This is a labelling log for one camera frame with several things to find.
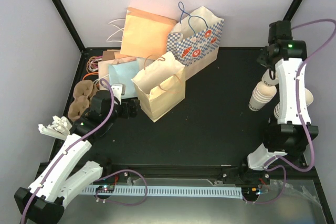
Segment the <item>light blue paper bag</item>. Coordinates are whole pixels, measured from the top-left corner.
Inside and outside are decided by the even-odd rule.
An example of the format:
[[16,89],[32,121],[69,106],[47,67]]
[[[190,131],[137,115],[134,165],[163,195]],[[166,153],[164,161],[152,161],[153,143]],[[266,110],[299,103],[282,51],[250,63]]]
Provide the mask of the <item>light blue paper bag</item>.
[[133,79],[139,72],[137,61],[121,63],[118,65],[109,65],[110,84],[121,83],[125,85],[125,94],[121,99],[137,97]]

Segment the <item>red circular print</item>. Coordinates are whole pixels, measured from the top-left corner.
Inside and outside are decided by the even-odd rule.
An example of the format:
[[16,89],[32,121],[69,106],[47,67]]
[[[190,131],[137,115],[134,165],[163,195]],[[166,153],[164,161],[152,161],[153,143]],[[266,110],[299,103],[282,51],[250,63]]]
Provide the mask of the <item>red circular print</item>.
[[212,34],[211,30],[206,31],[205,34],[204,34],[204,38],[210,37],[211,34]]
[[213,43],[215,43],[216,41],[217,41],[217,37],[213,38],[213,39],[210,41],[210,43],[213,44]]
[[193,52],[193,57],[196,58],[196,57],[200,56],[200,54],[201,54],[201,50],[197,49]]

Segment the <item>orange cable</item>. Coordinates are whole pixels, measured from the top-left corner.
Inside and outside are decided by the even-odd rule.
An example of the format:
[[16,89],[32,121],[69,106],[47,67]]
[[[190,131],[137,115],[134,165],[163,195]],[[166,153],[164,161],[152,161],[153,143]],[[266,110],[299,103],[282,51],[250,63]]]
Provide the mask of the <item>orange cable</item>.
[[268,188],[268,186],[266,185],[266,183],[263,181],[263,179],[262,178],[259,178],[259,180],[261,181],[261,183],[263,184],[263,185],[265,185],[266,186],[266,188],[269,190],[269,188]]
[[114,177],[114,185],[117,184],[117,181],[118,181],[118,176],[116,175],[116,176]]
[[84,75],[83,80],[85,80],[87,76],[96,76],[96,75],[98,75],[98,72],[87,73],[86,75]]

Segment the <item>stack of paper cups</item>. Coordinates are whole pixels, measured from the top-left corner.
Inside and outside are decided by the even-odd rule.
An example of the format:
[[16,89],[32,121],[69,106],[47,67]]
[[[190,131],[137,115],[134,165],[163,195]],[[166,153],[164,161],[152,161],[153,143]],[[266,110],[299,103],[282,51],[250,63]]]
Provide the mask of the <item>stack of paper cups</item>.
[[[313,103],[314,97],[313,97],[313,94],[308,89],[305,89],[305,93],[306,93],[306,105],[308,107],[309,105]],[[280,115],[280,103],[278,103],[274,108],[275,118],[278,119],[279,115]]]
[[306,93],[306,105],[308,107],[313,103],[314,97],[313,94],[308,89],[305,89],[305,93]]
[[267,86],[263,82],[259,82],[253,89],[252,96],[248,107],[252,111],[258,111],[265,106],[277,93],[277,88],[274,86]]
[[272,80],[271,77],[269,76],[269,70],[267,69],[266,72],[264,73],[263,77],[261,78],[261,81],[267,85],[267,86],[275,86],[279,84],[279,79],[278,79],[278,73],[275,72],[275,80]]
[[273,114],[274,114],[274,116],[275,116],[276,119],[279,119],[279,115],[280,115],[280,103],[278,103],[275,106]]

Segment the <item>kraft paper bag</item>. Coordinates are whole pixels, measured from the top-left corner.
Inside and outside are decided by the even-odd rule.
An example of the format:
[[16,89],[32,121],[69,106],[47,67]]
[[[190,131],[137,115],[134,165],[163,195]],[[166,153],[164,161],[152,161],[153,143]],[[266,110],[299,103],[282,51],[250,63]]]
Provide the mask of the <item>kraft paper bag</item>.
[[169,33],[167,51],[186,65],[188,80],[217,59],[224,20],[204,6],[187,14]]
[[128,8],[120,54],[156,60],[166,53],[167,36],[177,21]]
[[129,55],[122,55],[122,54],[120,53],[120,50],[118,50],[117,52],[115,52],[114,55],[115,55],[115,58],[116,58],[116,59],[129,57]]
[[143,112],[155,123],[185,98],[185,66],[171,52],[132,79]]
[[103,56],[101,58],[101,61],[107,61],[107,60],[114,60],[116,57],[114,53],[118,50],[107,50],[103,52]]

